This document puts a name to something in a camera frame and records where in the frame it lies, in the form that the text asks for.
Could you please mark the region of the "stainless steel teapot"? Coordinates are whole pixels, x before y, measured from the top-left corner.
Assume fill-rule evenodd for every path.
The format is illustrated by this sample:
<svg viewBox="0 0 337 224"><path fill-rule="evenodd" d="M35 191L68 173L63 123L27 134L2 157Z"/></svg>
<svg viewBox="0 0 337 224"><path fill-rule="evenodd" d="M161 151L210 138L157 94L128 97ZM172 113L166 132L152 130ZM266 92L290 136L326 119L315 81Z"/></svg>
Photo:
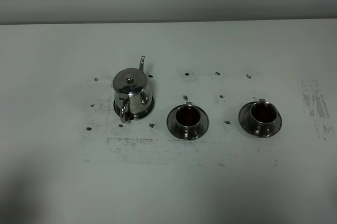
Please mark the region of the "stainless steel teapot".
<svg viewBox="0 0 337 224"><path fill-rule="evenodd" d="M112 82L114 100L128 99L132 96L153 97L147 75L144 73L144 60L145 57L142 56L138 68L130 67L116 74Z"/></svg>

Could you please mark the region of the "left stainless steel teacup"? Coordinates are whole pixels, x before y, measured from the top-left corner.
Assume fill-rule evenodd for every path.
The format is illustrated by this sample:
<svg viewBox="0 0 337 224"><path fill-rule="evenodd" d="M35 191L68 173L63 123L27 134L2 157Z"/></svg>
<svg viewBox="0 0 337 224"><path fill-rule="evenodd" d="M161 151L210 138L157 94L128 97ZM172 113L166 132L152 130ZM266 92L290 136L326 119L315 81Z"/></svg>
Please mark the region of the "left stainless steel teacup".
<svg viewBox="0 0 337 224"><path fill-rule="evenodd" d="M196 132L200 129L201 119L200 108L187 102L177 108L174 116L174 128L184 133Z"/></svg>

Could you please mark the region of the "stainless steel teacup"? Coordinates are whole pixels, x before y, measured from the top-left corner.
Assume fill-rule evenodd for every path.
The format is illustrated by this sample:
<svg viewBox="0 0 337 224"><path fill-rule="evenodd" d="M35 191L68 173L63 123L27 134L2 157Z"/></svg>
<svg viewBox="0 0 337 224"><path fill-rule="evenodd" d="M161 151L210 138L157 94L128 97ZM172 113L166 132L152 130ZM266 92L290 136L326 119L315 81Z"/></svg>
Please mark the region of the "stainless steel teacup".
<svg viewBox="0 0 337 224"><path fill-rule="evenodd" d="M250 123L256 128L271 128L275 125L277 110L265 99L259 99L250 108Z"/></svg>
<svg viewBox="0 0 337 224"><path fill-rule="evenodd" d="M200 129L201 119L200 108L187 102L177 108L174 116L174 128L184 133L196 132Z"/></svg>

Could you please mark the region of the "steel teapot saucer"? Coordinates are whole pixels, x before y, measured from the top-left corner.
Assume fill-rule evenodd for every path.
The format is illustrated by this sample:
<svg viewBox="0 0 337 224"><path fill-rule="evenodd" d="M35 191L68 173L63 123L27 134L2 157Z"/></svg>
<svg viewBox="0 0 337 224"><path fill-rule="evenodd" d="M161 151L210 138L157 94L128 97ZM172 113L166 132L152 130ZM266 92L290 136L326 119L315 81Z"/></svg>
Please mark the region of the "steel teapot saucer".
<svg viewBox="0 0 337 224"><path fill-rule="evenodd" d="M114 111L122 123L140 120L148 116L154 108L154 98L132 96L128 99L114 100Z"/></svg>

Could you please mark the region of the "right stainless steel teacup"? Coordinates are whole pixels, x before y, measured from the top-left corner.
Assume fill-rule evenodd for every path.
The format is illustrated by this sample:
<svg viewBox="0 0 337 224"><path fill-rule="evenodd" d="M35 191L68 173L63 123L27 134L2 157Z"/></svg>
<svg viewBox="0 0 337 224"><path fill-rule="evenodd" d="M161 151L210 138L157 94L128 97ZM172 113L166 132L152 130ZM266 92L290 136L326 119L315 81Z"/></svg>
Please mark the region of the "right stainless steel teacup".
<svg viewBox="0 0 337 224"><path fill-rule="evenodd" d="M259 99L250 108L250 123L256 128L271 128L275 125L277 110L265 99Z"/></svg>

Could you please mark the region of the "left steel cup saucer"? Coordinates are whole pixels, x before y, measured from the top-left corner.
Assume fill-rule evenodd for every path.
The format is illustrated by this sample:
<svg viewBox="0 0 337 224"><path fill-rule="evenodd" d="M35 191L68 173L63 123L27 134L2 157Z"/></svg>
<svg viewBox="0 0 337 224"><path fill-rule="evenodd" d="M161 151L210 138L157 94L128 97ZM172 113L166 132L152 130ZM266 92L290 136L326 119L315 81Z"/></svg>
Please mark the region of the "left steel cup saucer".
<svg viewBox="0 0 337 224"><path fill-rule="evenodd" d="M181 131L174 128L174 116L175 116L175 112L176 112L176 110L179 106L177 106L173 110L171 110L170 113L167 116L166 124L167 124L167 128L170 131L170 133L173 136L175 136L176 138L182 139L182 140L196 140L196 139L202 137L206 133L206 131L208 130L208 127L209 127L209 119L208 119L208 116L205 113L205 111L202 110L199 107L200 110L201 110L201 113L202 113L200 129L196 132L184 133L184 132L181 132Z"/></svg>

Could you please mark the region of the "steel cup saucer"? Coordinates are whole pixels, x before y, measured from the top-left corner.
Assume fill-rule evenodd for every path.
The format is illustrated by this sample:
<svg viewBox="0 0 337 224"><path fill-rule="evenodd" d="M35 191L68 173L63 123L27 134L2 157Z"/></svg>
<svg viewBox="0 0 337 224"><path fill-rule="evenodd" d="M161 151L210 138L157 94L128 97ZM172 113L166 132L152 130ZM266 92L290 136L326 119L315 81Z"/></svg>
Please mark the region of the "steel cup saucer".
<svg viewBox="0 0 337 224"><path fill-rule="evenodd" d="M251 106L255 103L254 102L250 102L245 104L239 111L239 123L242 127L242 129L247 132L248 134L258 137L258 138L268 138L271 137L275 134L277 134L281 127L282 127L282 118L280 113L277 110L277 118L276 118L276 122L275 125L271 128L256 128L254 126L251 125L250 123L250 108Z"/></svg>
<svg viewBox="0 0 337 224"><path fill-rule="evenodd" d="M209 127L209 119L208 119L208 116L205 113L205 111L202 110L199 107L200 110L201 110L201 113L202 113L200 129L196 132L184 133L184 132L181 132L181 131L174 128L174 116L175 116L175 112L176 112L176 110L179 106L177 106L173 110L171 110L170 113L167 116L166 124L167 124L167 128L170 131L170 133L173 136L175 136L176 138L182 139L182 140L196 140L196 139L202 137L206 133L206 131L208 130L208 127Z"/></svg>

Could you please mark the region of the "right steel cup saucer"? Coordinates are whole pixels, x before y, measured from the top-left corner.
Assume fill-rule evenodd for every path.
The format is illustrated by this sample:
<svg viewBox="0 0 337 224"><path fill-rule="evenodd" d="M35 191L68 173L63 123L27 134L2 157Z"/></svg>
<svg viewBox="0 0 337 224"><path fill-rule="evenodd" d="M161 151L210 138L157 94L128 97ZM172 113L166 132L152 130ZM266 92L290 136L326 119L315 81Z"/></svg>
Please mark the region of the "right steel cup saucer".
<svg viewBox="0 0 337 224"><path fill-rule="evenodd" d="M248 134L258 137L258 138L268 138L271 137L275 134L277 134L281 127L282 127L282 118L280 113L277 110L277 118L276 118L276 122L275 125L271 128L256 128L254 126L251 125L250 123L250 108L251 106L255 103L254 102L250 102L245 104L239 111L239 123L242 127L242 129L247 132Z"/></svg>

